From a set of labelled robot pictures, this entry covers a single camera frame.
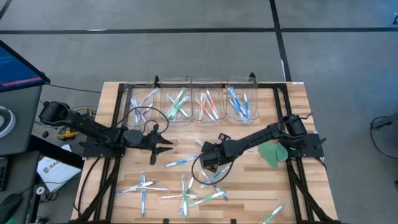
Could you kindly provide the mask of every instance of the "computer monitor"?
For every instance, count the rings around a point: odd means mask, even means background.
[[[0,93],[45,83],[50,79],[0,40]]]

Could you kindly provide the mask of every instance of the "wooden table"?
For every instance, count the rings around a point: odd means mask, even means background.
[[[103,87],[96,121],[106,126],[111,125],[113,111],[116,102],[119,83],[106,82]],[[306,116],[311,112],[310,105],[302,83],[287,83],[290,104],[293,114]],[[151,89],[137,89],[135,94],[148,94]],[[285,111],[283,96],[280,93],[282,109]],[[156,106],[160,102],[160,94],[156,95]],[[125,189],[140,182],[140,172],[146,173],[147,180],[156,180],[156,187],[169,188],[169,194],[181,193],[181,175],[189,180],[192,163],[186,163],[168,169],[162,168],[164,164],[192,157],[200,153],[201,147],[195,142],[196,139],[209,142],[217,142],[219,133],[230,135],[233,139],[239,139],[262,128],[269,123],[277,121],[275,99],[273,91],[267,88],[258,89],[259,119],[244,127],[222,121],[219,126],[199,126],[198,121],[192,120],[186,126],[171,126],[163,133],[163,137],[171,140],[174,149],[160,154],[154,166],[149,165],[149,151],[138,149],[126,149],[126,155],[122,158],[121,168],[118,176],[117,190]],[[312,117],[304,121],[308,132],[314,131],[315,126]],[[88,159],[82,171],[81,184],[88,169],[95,159]],[[87,185],[83,192],[82,208],[86,208],[98,191],[101,172],[103,169],[101,159],[90,174]],[[325,168],[315,159],[303,159],[308,188],[319,206],[330,217],[337,219],[333,198],[331,196],[328,177]],[[188,220],[178,214],[181,200],[163,199],[163,192],[147,191],[146,217],[141,217],[140,192],[131,192],[122,196],[116,196],[114,200],[112,223],[161,223],[164,218],[169,218],[171,223],[176,222],[207,222],[207,223],[229,223],[231,219],[237,219],[238,223],[259,223],[265,216],[270,214],[279,205],[284,205],[282,211],[272,219],[272,223],[295,223],[292,195],[290,192],[289,179],[286,165],[280,162],[278,168],[271,168],[265,160],[254,152],[245,152],[234,163],[231,173],[220,186],[228,191],[229,201],[218,198],[199,206],[188,209]],[[195,182],[193,192],[200,198],[209,196],[215,191],[213,187],[200,188]],[[299,193],[302,216],[306,219],[305,206]],[[101,217],[104,218],[108,194],[104,196]],[[74,211],[72,218],[77,217]]]

